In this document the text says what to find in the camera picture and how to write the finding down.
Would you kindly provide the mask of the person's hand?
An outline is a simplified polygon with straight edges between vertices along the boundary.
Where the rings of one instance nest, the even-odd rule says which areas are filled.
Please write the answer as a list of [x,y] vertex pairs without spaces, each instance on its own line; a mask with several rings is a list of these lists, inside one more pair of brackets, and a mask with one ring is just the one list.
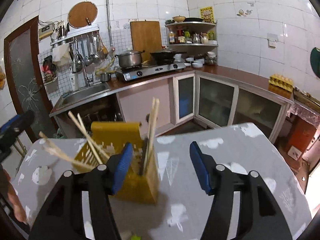
[[25,210],[15,192],[14,187],[10,183],[10,176],[6,170],[1,166],[1,194],[6,198],[11,204],[14,210],[15,218],[24,224],[27,224],[27,217]]

